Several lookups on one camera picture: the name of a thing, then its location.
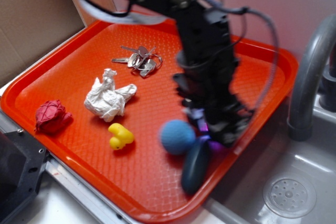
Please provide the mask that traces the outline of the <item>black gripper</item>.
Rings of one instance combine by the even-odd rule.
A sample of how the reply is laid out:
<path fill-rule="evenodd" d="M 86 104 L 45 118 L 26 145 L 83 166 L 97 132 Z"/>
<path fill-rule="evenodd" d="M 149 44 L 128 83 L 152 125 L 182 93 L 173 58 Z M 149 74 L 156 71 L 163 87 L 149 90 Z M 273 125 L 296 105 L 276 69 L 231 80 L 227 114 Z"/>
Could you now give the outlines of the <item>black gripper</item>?
<path fill-rule="evenodd" d="M 173 80 L 189 122 L 211 140 L 230 147 L 245 132 L 254 111 L 230 92 L 231 77 L 177 73 Z"/>

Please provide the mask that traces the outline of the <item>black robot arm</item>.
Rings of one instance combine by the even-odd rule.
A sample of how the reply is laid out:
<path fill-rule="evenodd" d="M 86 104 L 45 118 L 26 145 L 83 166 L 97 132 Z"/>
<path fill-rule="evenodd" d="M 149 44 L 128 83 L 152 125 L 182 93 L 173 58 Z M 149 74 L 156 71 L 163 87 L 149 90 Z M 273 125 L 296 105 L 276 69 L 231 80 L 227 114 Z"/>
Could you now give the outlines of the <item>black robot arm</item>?
<path fill-rule="evenodd" d="M 230 92 L 239 61 L 230 38 L 226 11 L 205 7 L 200 0 L 127 0 L 127 10 L 112 12 L 92 0 L 82 0 L 108 17 L 129 18 L 135 5 L 152 11 L 160 22 L 172 20 L 182 49 L 176 56 L 182 68 L 173 76 L 177 93 L 188 109 L 200 109 L 212 140 L 232 146 L 253 112 Z"/>

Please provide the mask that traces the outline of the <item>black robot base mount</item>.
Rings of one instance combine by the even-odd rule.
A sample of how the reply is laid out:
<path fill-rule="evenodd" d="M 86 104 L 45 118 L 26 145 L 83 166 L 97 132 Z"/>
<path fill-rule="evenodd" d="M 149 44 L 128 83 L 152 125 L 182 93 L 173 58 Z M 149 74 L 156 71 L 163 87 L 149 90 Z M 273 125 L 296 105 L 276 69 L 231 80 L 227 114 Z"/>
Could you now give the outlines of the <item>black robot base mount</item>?
<path fill-rule="evenodd" d="M 1 133 L 1 223 L 9 223 L 38 195 L 47 156 L 23 129 Z"/>

